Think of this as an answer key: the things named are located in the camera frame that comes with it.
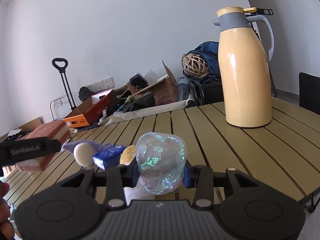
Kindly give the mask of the person's left hand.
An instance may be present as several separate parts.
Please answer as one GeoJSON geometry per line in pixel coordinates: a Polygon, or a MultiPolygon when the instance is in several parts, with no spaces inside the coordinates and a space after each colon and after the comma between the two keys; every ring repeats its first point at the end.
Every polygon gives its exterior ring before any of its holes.
{"type": "Polygon", "coordinates": [[[9,221],[10,207],[4,200],[4,196],[8,193],[9,188],[9,184],[1,181],[1,239],[14,239],[15,236],[14,227],[9,221]]]}

